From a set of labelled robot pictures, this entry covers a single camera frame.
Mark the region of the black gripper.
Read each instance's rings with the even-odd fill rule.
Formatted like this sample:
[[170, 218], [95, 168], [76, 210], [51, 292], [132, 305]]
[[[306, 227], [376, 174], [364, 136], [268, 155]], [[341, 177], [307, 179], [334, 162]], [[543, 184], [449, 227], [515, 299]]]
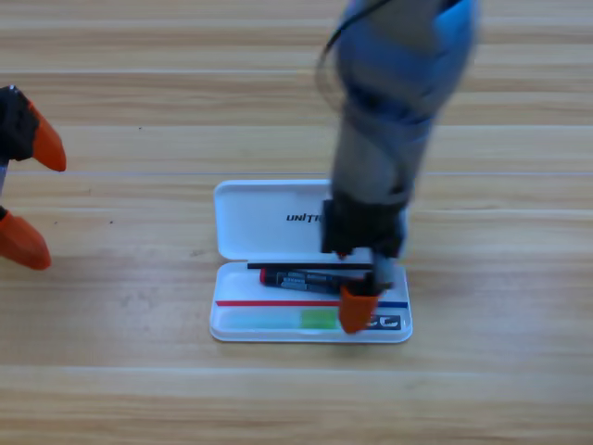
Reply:
[[[1, 88], [1, 186], [11, 160], [34, 158], [55, 172], [67, 169], [62, 140], [37, 108], [15, 86]], [[51, 255], [41, 234], [25, 219], [6, 212], [1, 217], [1, 257], [42, 271]]]
[[394, 188], [379, 203], [365, 203], [334, 191], [322, 203], [321, 252], [345, 258], [358, 248], [371, 253], [371, 271], [363, 283], [341, 286], [339, 322], [347, 334], [364, 330], [378, 305], [379, 295], [395, 284], [393, 261], [406, 239], [404, 213], [408, 196]]

